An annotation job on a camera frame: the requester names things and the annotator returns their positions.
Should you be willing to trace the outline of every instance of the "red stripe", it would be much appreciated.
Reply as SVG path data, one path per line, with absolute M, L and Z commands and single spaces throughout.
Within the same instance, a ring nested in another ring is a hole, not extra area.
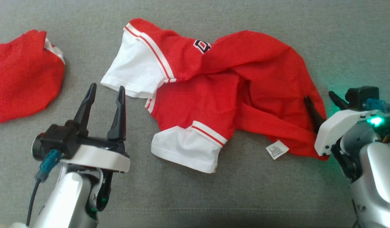
M 147 105 L 146 109 L 150 108 L 151 100 L 152 100 L 152 99 L 150 99 L 150 100 L 148 101 L 148 105 Z
M 140 37 L 140 38 L 142 38 L 142 39 L 147 43 L 147 45 L 151 48 L 151 50 L 153 51 L 154 55 L 156 55 L 158 61 L 160 62 L 161 66 L 163 67 L 163 70 L 164 70 L 164 72 L 165 72 L 165 75 L 167 76 L 168 79 L 170 79 L 170 77 L 168 76 L 167 70 L 166 70 L 165 67 L 164 67 L 164 64 L 161 62 L 159 56 L 157 55 L 157 53 L 156 53 L 156 51 L 153 49 L 153 47 L 150 45 L 150 43 L 149 43 L 146 39 L 144 39 L 144 37 L 142 37 L 142 36 L 137 36 L 136 34 L 134 34 L 132 31 L 130 31 L 130 30 L 127 28 L 127 26 L 125 26 L 124 28 L 125 28 L 126 30 L 128 30 L 128 32 L 130 32 L 133 36 L 135 36 L 135 37 Z
M 211 136 L 210 134 L 206 133 L 205 131 L 203 131 L 203 130 L 200 129 L 199 127 L 192 126 L 192 128 L 195 128 L 196 130 L 201 131 L 201 132 L 204 133 L 205 135 L 211 137 L 213 140 L 215 140 L 215 141 L 216 141 L 217 143 L 219 143 L 220 145 L 224 146 L 224 144 L 223 144 L 221 141 L 217 140 L 215 137 L 213 137 L 213 136 Z

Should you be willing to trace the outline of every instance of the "blue connector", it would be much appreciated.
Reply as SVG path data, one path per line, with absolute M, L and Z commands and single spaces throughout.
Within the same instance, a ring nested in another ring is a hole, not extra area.
M 59 150 L 50 150 L 50 153 L 46 156 L 43 162 L 40 164 L 40 170 L 36 173 L 34 178 L 36 180 L 41 180 L 44 183 L 51 170 L 56 166 L 61 160 L 61 153 Z
M 390 111 L 390 104 L 382 100 L 368 98 L 365 102 L 365 109 L 380 110 L 383 113 L 388 113 Z

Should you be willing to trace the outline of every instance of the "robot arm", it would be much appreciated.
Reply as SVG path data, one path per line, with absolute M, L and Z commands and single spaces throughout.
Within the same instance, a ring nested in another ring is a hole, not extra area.
M 118 109 L 106 138 L 89 137 L 86 129 L 95 92 L 96 84 L 92 84 L 73 120 L 64 126 L 51 125 L 33 142 L 32 155 L 43 161 L 35 176 L 36 186 L 47 179 L 52 167 L 61 166 L 57 184 L 33 228 L 97 227 L 98 211 L 104 210 L 109 200 L 113 173 L 129 171 L 130 159 L 123 143 L 126 140 L 124 88 L 121 86 L 118 92 Z M 31 208 L 25 227 L 29 226 Z
M 322 156 L 333 154 L 351 180 L 355 225 L 390 228 L 390 117 L 378 115 L 390 105 L 378 100 L 376 87 L 349 89 L 349 104 L 329 95 L 341 111 L 324 122 L 313 120 L 321 124 L 315 149 Z

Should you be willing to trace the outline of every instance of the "gray fabric surface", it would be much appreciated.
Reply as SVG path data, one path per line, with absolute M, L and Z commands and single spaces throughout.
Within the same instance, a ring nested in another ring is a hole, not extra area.
M 374 85 L 390 102 L 390 0 L 0 0 L 0 43 L 46 30 L 66 59 L 59 97 L 44 111 L 0 124 L 0 223 L 24 222 L 39 163 L 34 137 L 72 118 L 89 84 L 115 58 L 122 28 L 134 17 L 184 36 L 214 42 L 239 30 L 265 32 L 305 59 L 326 103 L 329 89 Z M 104 136 L 116 92 L 98 87 L 89 131 Z M 351 227 L 348 181 L 337 163 L 284 155 L 273 161 L 265 137 L 236 132 L 215 174 L 200 173 L 151 154 L 159 131 L 144 99 L 127 98 L 131 170 L 112 182 L 99 227 Z M 37 192 L 34 218 L 57 180 L 54 170 Z

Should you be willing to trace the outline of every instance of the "printed logo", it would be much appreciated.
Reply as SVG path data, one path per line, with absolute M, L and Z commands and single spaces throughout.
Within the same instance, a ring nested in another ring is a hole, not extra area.
M 200 40 L 195 40 L 194 46 L 199 49 L 199 51 L 202 52 L 202 54 L 206 53 L 209 49 L 212 48 L 212 45 L 208 42 L 200 41 Z

